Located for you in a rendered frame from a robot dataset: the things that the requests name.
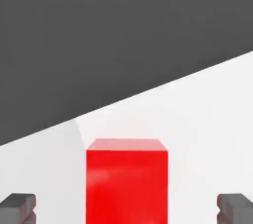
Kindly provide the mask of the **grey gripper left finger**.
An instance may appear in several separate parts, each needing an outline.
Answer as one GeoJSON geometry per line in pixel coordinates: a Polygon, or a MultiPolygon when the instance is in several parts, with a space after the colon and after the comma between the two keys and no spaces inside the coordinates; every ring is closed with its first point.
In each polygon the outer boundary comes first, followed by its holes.
{"type": "Polygon", "coordinates": [[[36,224],[36,196],[12,193],[0,203],[0,224],[36,224]]]}

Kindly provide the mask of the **small red cube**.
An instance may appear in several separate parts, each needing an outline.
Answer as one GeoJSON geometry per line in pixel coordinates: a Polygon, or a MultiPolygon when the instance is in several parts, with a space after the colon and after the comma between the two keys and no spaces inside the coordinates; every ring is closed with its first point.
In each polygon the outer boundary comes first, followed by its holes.
{"type": "Polygon", "coordinates": [[[96,139],[86,150],[86,224],[168,224],[168,168],[158,139],[96,139]]]}

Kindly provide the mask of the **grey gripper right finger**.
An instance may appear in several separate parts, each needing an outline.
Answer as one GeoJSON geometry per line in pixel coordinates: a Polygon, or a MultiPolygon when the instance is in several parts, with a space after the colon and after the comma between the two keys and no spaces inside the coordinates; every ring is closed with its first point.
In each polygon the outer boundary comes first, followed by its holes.
{"type": "Polygon", "coordinates": [[[253,224],[253,202],[243,194],[219,194],[217,206],[217,224],[253,224]]]}

